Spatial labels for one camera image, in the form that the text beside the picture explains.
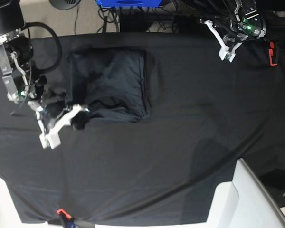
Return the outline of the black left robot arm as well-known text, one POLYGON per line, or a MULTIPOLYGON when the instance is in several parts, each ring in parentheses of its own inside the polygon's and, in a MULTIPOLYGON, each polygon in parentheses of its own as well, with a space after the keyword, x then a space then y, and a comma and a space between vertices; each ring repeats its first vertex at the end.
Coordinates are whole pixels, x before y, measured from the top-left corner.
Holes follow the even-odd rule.
POLYGON ((227 11, 219 9, 213 1, 210 5, 219 15, 207 15, 199 20, 208 27, 220 45, 219 57, 230 63, 236 50, 245 42, 259 41, 266 35, 266 22, 257 11, 255 0, 224 0, 227 11))

